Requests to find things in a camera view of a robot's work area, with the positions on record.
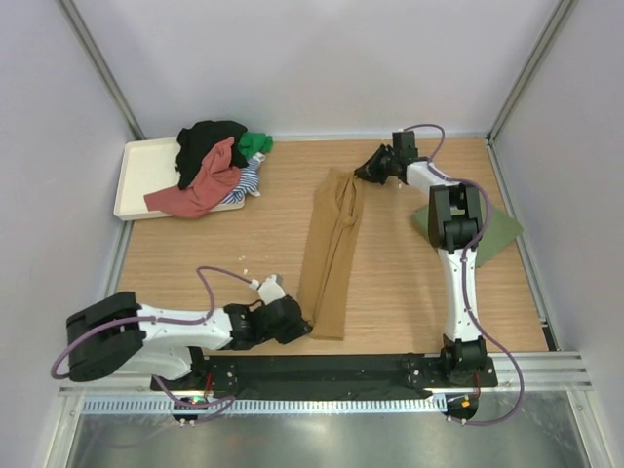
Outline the tan brown tank top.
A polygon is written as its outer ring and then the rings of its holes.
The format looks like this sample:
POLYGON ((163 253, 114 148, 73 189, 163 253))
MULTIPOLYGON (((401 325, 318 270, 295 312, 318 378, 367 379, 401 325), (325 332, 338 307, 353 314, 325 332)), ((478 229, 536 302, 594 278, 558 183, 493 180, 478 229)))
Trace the tan brown tank top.
POLYGON ((364 204, 363 182, 350 172, 330 170, 315 192, 297 291, 314 339, 345 336, 347 295, 364 204))

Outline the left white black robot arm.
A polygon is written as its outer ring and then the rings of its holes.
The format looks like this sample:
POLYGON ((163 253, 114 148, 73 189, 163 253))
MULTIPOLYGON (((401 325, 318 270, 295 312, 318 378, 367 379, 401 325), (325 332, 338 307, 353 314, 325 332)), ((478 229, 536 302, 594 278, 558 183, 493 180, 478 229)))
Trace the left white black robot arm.
POLYGON ((68 361, 66 377, 73 382, 129 372, 194 390, 207 377, 199 351, 246 351, 270 340, 288 344, 311 331, 287 294, 209 313, 157 308, 138 303, 133 292, 118 292, 66 320, 68 351, 60 359, 68 361))

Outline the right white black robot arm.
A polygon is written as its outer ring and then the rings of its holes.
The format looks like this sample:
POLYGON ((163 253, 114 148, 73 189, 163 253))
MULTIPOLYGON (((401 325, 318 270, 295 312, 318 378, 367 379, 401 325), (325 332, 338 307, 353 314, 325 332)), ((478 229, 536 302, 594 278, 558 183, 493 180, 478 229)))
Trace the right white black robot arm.
POLYGON ((487 366, 485 334, 478 319, 476 261, 478 246, 489 222, 488 197, 478 184, 438 169, 434 157, 422 157, 415 131, 408 127, 392 134, 355 176, 384 184, 390 177, 428 196, 427 235, 443 266, 447 292, 447 323, 440 351, 443 381, 460 386, 487 366))

